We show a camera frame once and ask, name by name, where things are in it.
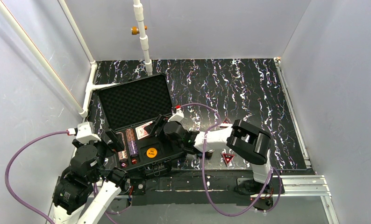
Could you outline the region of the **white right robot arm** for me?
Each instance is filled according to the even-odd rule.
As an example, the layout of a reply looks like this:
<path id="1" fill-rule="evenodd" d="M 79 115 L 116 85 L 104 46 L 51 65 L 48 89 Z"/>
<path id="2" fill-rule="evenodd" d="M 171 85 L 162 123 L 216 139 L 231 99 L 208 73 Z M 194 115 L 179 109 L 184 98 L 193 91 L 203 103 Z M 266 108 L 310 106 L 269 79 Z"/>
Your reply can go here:
<path id="1" fill-rule="evenodd" d="M 226 128 L 205 133 L 187 131 L 178 121 L 156 118 L 144 130 L 188 154 L 230 149 L 251 164 L 255 182 L 265 183 L 270 178 L 271 134 L 246 121 L 237 119 Z"/>

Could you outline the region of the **white-blue chip stack in case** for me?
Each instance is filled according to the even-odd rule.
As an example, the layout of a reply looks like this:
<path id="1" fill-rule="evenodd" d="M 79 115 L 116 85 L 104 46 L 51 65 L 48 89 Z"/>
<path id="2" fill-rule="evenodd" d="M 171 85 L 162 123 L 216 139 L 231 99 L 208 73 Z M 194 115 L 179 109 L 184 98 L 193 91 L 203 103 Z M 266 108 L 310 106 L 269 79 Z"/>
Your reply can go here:
<path id="1" fill-rule="evenodd" d="M 118 132 L 117 134 L 120 137 L 120 139 L 122 141 L 123 148 L 124 148 L 122 151 L 120 151 L 118 153 L 119 160 L 120 160 L 120 162 L 127 162 L 128 161 L 128 154 L 127 154 L 127 148 L 126 148 L 127 143 L 125 141 L 125 135 L 122 132 Z"/>

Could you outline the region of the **brown poker chip stack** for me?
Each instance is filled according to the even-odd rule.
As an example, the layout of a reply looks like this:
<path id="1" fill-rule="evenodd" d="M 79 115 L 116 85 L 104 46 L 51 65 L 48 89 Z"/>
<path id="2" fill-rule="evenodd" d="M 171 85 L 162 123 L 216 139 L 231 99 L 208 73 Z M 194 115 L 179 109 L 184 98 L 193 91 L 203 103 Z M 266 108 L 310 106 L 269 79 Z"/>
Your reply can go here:
<path id="1" fill-rule="evenodd" d="M 213 157 L 213 154 L 214 154 L 214 150 L 207 150 L 205 152 L 205 159 L 210 160 Z"/>

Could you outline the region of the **white pvc frame pipe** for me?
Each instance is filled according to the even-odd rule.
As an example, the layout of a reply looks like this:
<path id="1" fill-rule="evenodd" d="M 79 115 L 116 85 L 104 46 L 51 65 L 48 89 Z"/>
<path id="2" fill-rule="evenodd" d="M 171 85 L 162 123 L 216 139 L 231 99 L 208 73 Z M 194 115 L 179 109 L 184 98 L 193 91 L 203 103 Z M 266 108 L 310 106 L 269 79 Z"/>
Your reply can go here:
<path id="1" fill-rule="evenodd" d="M 57 72 L 54 70 L 54 68 L 50 65 L 49 61 L 46 59 L 46 57 L 42 54 L 42 52 L 39 50 L 39 48 L 36 46 L 36 44 L 33 42 L 33 40 L 30 38 L 28 33 L 25 31 L 25 29 L 22 27 L 22 25 L 17 21 L 15 16 L 11 13 L 9 8 L 6 6 L 6 4 L 0 0 L 0 14 L 4 17 L 4 19 L 7 21 L 7 23 L 10 25 L 10 27 L 13 29 L 13 31 L 18 35 L 18 37 L 22 40 L 22 42 L 26 45 L 26 47 L 29 49 L 29 51 L 33 54 L 33 56 L 37 59 L 37 61 L 42 65 L 42 67 L 46 70 L 46 72 L 52 77 L 54 83 L 58 85 L 60 91 L 64 94 L 64 99 L 67 103 L 74 106 L 79 115 L 83 118 L 86 118 L 89 113 L 89 101 L 91 99 L 93 91 L 103 89 L 106 87 L 114 86 L 114 84 L 94 84 L 94 75 L 97 70 L 97 63 L 93 59 L 91 52 L 89 51 L 89 48 L 86 45 L 85 40 L 82 37 L 82 34 L 80 33 L 69 9 L 66 5 L 64 0 L 59 1 L 60 6 L 62 7 L 66 17 L 70 20 L 70 25 L 72 28 L 75 29 L 75 34 L 80 41 L 80 44 L 85 51 L 90 64 L 90 74 L 89 79 L 86 84 L 86 90 L 85 90 L 85 99 L 84 103 L 81 105 L 76 98 L 73 96 L 71 91 L 68 89 L 68 87 L 64 84 L 60 76 L 57 74 Z"/>

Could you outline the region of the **white pvc pole with orange knob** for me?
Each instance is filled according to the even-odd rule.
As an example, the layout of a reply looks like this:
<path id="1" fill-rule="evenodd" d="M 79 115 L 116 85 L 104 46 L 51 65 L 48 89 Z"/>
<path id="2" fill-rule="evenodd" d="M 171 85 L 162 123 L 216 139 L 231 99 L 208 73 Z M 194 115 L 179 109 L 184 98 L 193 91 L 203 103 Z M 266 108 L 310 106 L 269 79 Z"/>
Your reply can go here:
<path id="1" fill-rule="evenodd" d="M 144 55 L 145 70 L 148 76 L 152 75 L 152 60 L 149 54 L 149 41 L 146 34 L 145 24 L 144 24 L 144 13 L 143 5 L 140 0 L 133 0 L 133 9 L 135 14 L 135 19 L 137 21 L 137 29 L 139 31 L 139 39 Z"/>

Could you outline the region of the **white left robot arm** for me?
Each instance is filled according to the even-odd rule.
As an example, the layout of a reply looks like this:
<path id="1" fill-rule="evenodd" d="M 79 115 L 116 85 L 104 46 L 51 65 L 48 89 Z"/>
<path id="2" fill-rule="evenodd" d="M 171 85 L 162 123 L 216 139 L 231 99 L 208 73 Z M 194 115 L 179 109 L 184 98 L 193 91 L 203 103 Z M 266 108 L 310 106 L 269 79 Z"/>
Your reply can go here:
<path id="1" fill-rule="evenodd" d="M 127 186 L 127 171 L 104 168 L 105 159 L 125 147 L 112 130 L 106 132 L 110 143 L 91 131 L 70 128 L 66 133 L 75 136 L 77 150 L 56 185 L 52 223 L 96 224 Z"/>

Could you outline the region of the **red playing card deck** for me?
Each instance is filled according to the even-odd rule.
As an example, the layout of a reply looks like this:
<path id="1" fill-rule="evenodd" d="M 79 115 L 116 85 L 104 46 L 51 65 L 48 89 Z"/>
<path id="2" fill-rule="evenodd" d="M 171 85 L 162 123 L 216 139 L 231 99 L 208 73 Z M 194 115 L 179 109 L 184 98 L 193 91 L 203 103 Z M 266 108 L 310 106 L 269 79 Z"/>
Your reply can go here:
<path id="1" fill-rule="evenodd" d="M 144 137 L 147 137 L 149 135 L 148 131 L 146 131 L 144 128 L 147 127 L 148 125 L 152 124 L 153 121 L 147 122 L 145 124 L 142 124 L 138 127 L 135 128 L 136 136 L 137 139 L 140 140 Z"/>

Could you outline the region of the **orange-purple chip stack in case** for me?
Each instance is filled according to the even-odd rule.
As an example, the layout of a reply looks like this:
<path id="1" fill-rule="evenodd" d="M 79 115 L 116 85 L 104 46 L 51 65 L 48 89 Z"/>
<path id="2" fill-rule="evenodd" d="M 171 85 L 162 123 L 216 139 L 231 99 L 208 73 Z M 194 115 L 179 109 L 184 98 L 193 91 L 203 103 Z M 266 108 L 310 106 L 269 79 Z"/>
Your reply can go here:
<path id="1" fill-rule="evenodd" d="M 128 150 L 131 157 L 136 157 L 139 154 L 138 147 L 136 144 L 135 133 L 132 128 L 126 130 L 126 138 L 128 144 Z"/>

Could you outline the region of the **yellow big blind button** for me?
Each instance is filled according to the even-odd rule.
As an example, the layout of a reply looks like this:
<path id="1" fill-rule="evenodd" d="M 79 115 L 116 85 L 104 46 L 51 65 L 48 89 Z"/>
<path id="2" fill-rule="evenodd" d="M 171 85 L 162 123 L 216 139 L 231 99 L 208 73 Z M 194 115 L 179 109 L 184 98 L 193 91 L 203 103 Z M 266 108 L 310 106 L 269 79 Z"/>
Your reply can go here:
<path id="1" fill-rule="evenodd" d="M 147 151 L 146 151 L 146 155 L 147 157 L 149 158 L 155 158 L 157 156 L 157 153 L 158 153 L 158 150 L 154 147 L 150 147 Z"/>

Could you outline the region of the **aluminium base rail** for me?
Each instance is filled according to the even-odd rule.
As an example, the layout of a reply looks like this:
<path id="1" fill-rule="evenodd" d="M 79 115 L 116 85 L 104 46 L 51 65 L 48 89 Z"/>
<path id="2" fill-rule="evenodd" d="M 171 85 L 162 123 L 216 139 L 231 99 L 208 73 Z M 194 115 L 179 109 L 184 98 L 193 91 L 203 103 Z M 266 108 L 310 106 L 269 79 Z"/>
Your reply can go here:
<path id="1" fill-rule="evenodd" d="M 250 175 L 234 172 L 224 175 L 223 171 L 209 171 L 206 177 L 207 190 L 202 185 L 201 173 L 181 171 L 174 176 L 157 177 L 149 180 L 133 178 L 131 188 L 126 190 L 129 196 L 118 194 L 114 200 L 127 199 L 129 206 L 147 206 L 155 204 L 209 204 L 206 192 L 209 192 L 215 204 L 236 204 L 249 206 L 257 194 L 239 193 L 236 187 L 251 182 Z M 273 200 L 275 197 L 318 196 L 321 198 L 328 222 L 337 224 L 331 193 L 323 175 L 274 175 L 270 189 L 260 196 L 253 209 L 264 211 L 262 199 Z"/>

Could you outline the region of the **red triangle dealer button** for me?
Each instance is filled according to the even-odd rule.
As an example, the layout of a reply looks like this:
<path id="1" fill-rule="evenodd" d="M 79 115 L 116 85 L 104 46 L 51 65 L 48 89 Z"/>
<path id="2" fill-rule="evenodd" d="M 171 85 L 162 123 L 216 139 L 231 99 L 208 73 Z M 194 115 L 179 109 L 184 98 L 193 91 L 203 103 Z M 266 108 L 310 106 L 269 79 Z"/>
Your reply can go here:
<path id="1" fill-rule="evenodd" d="M 221 156 L 222 156 L 223 162 L 225 163 L 226 166 L 228 166 L 231 163 L 231 161 L 233 160 L 233 158 L 235 157 L 234 154 L 227 154 L 227 153 L 222 153 Z"/>

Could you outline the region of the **black foam-lined poker case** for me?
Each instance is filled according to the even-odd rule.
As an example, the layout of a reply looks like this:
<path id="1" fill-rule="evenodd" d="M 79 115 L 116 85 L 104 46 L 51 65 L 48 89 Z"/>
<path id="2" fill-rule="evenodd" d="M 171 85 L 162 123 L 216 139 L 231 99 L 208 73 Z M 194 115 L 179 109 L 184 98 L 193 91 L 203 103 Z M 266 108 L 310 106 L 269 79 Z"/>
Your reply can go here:
<path id="1" fill-rule="evenodd" d="M 126 130 L 132 128 L 135 133 L 138 156 L 130 156 L 127 144 L 128 161 L 124 162 L 127 167 L 121 167 L 123 162 L 120 162 L 118 153 L 114 156 L 117 167 L 137 175 L 161 176 L 170 172 L 174 161 L 186 156 L 186 152 L 171 142 L 163 142 L 151 135 L 138 140 L 136 136 L 136 127 L 154 121 L 159 115 L 167 119 L 172 116 L 174 106 L 165 74 L 115 84 L 98 90 L 97 96 L 106 117 L 107 129 L 112 129 L 119 140 L 117 133 L 124 133 L 126 143 Z M 155 158 L 146 155 L 150 147 L 158 150 Z M 137 159 L 136 164 L 132 164 L 133 158 Z"/>

